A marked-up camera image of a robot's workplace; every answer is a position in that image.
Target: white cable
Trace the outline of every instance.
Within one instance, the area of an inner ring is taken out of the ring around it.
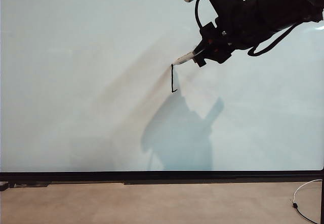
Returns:
[[[295,196],[296,196],[296,193],[302,188],[304,187],[305,185],[309,184],[309,183],[312,183],[312,182],[318,182],[318,181],[322,181],[322,180],[312,180],[312,181],[309,181],[307,183],[304,183],[303,185],[299,186],[298,189],[296,189],[296,191],[294,192],[294,197],[293,197],[293,203],[295,203]]]

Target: white surface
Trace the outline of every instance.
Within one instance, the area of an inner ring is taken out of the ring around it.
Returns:
[[[1,0],[1,170],[323,169],[320,26],[177,66],[171,94],[200,41],[194,3]]]

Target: cable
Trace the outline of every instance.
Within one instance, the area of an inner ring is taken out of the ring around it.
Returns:
[[[298,209],[298,205],[297,203],[295,202],[295,197],[296,197],[296,193],[302,188],[304,187],[305,185],[309,184],[309,183],[312,183],[312,182],[318,182],[318,181],[322,181],[322,180],[312,180],[312,181],[309,181],[307,183],[304,183],[303,185],[299,186],[298,189],[294,192],[294,197],[293,197],[293,207],[296,209],[296,211],[298,212],[298,214],[300,214],[303,218],[305,218],[306,220],[308,220],[309,222],[311,223],[314,223],[314,224],[318,224],[316,222],[314,222],[313,220],[307,218],[306,216],[304,216]]]
[[[317,222],[314,222],[313,220],[311,220],[311,219],[309,219],[309,218],[307,218],[307,217],[305,217],[299,210],[298,210],[298,205],[296,204],[295,205],[296,207],[294,207],[295,209],[296,209],[296,211],[298,212],[298,214],[300,214],[303,218],[305,218],[306,220],[308,220],[309,222],[311,222],[311,223],[314,223],[314,224],[318,224]]]
[[[294,28],[296,28],[299,24],[301,24],[302,22],[297,22],[294,25],[292,25],[289,29],[287,29],[282,35],[280,35],[278,38],[275,39],[274,42],[272,42],[270,45],[268,45],[268,47],[264,48],[263,50],[254,53],[254,51],[257,49],[257,47],[259,46],[259,44],[257,44],[256,46],[252,47],[249,52],[248,55],[249,56],[260,56],[266,52],[268,52],[269,50],[273,49],[273,47],[275,47],[280,41],[282,41]]]
[[[201,29],[203,26],[199,20],[199,16],[198,16],[198,5],[199,5],[199,1],[200,0],[196,0],[196,5],[194,6],[194,15],[196,17],[196,21],[197,21],[197,24],[198,24],[198,27]]]

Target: black frame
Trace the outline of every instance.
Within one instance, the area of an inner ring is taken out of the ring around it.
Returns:
[[[324,178],[322,170],[303,171],[106,171],[106,172],[0,172],[0,181],[24,182],[288,182]]]

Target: floor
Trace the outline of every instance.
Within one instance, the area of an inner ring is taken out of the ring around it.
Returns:
[[[1,192],[1,224],[303,224],[291,199],[302,183],[50,185]],[[321,183],[298,192],[300,211],[320,218]]]

